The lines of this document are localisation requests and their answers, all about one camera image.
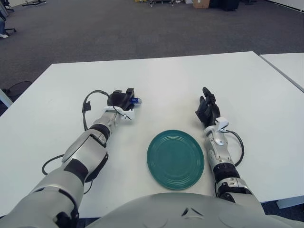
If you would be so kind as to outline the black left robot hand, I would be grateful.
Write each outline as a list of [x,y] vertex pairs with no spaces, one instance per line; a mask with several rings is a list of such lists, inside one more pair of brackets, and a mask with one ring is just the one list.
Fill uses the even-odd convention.
[[124,111],[128,111],[134,108],[134,104],[131,102],[133,98],[135,98],[133,88],[128,88],[125,93],[121,90],[115,90],[109,95],[107,105],[120,107]]

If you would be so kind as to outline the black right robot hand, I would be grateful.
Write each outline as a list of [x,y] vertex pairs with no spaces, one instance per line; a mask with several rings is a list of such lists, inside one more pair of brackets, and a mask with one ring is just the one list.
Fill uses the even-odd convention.
[[204,127],[216,125],[216,119],[220,118],[220,110],[216,104],[216,98],[206,87],[202,89],[203,95],[199,99],[199,106],[195,114],[204,124]]

